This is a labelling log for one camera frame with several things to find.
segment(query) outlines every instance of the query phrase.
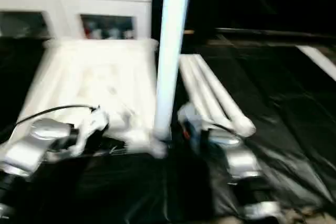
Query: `white fluorescent tube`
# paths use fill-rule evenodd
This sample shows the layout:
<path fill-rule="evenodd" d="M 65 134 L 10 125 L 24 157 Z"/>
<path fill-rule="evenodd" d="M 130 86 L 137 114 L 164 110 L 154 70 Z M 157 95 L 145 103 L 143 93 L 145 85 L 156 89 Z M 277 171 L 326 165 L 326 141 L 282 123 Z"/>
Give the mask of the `white fluorescent tube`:
<path fill-rule="evenodd" d="M 188 0 L 163 0 L 154 123 L 155 133 L 161 138 L 170 134 L 187 4 Z"/>
<path fill-rule="evenodd" d="M 206 80 L 203 78 L 202 73 L 200 72 L 199 67 L 197 66 L 197 62 L 193 60 L 194 55 L 186 55 L 184 56 L 186 62 L 188 62 L 191 71 L 196 80 L 197 86 L 200 90 L 200 94 L 203 97 L 204 102 L 206 102 L 206 106 L 215 123 L 220 124 L 226 128 L 231 130 L 234 129 L 232 123 L 225 116 L 221 106 L 217 102 L 214 94 L 212 93 L 210 87 L 206 83 Z"/>
<path fill-rule="evenodd" d="M 225 113 L 231 119 L 236 133 L 244 137 L 253 135 L 256 132 L 256 127 L 253 122 L 242 113 L 238 105 L 212 72 L 211 68 L 207 65 L 202 56 L 194 55 L 193 57 L 224 108 Z"/>
<path fill-rule="evenodd" d="M 181 55 L 180 58 L 180 72 L 183 79 L 183 83 L 189 94 L 191 102 L 194 104 L 196 110 L 201 115 L 202 119 L 205 121 L 212 121 L 210 115 L 207 112 L 205 104 L 202 101 L 201 94 L 199 93 L 199 88 L 197 88 L 197 82 L 194 78 L 188 62 L 185 60 L 185 56 Z"/>

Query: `glass cabinet door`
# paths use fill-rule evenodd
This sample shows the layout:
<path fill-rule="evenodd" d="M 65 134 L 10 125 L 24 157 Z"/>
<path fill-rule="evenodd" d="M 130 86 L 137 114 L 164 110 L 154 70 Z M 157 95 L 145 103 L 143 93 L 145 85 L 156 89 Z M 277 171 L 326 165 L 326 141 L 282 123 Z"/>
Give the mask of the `glass cabinet door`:
<path fill-rule="evenodd" d="M 51 38 L 42 12 L 0 11 L 0 35 L 10 38 Z"/>
<path fill-rule="evenodd" d="M 73 38 L 151 37 L 151 2 L 61 0 Z"/>
<path fill-rule="evenodd" d="M 134 17 L 81 14 L 88 39 L 134 39 Z"/>

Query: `black table surface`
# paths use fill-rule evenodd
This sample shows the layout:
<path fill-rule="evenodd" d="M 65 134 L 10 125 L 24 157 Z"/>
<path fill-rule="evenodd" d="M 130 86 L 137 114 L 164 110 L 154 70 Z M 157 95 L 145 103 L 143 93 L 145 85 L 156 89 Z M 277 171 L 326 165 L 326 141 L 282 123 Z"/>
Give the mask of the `black table surface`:
<path fill-rule="evenodd" d="M 16 120 L 43 52 L 43 41 L 0 40 L 1 126 Z M 192 53 L 203 56 L 256 125 L 245 142 L 282 206 L 333 213 L 336 83 L 295 47 L 201 46 Z M 69 178 L 78 159 L 49 165 L 32 184 L 25 220 L 158 223 L 236 215 L 223 152 L 210 146 L 196 156 L 182 141 L 176 112 L 187 100 L 179 76 L 167 158 L 95 157 L 75 180 Z"/>

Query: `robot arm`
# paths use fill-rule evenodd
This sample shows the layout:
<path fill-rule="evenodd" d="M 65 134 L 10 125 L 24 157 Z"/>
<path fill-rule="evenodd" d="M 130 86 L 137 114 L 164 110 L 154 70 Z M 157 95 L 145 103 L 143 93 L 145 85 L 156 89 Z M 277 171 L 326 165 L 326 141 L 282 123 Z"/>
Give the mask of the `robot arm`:
<path fill-rule="evenodd" d="M 94 110 L 78 127 L 53 119 L 35 121 L 26 136 L 9 143 L 0 160 L 0 221 L 9 220 L 15 212 L 20 192 L 43 161 L 57 162 L 81 155 L 87 139 L 108 126 L 108 116 Z"/>

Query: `white tape line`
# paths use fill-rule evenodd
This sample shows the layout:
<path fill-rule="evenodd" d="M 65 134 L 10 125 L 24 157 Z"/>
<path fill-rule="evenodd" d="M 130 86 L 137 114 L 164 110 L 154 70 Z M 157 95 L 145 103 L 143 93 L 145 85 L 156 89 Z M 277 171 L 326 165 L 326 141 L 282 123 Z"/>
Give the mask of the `white tape line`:
<path fill-rule="evenodd" d="M 309 46 L 297 46 L 305 55 L 307 55 L 317 66 L 319 66 L 327 75 L 336 81 L 336 66 L 318 49 Z"/>

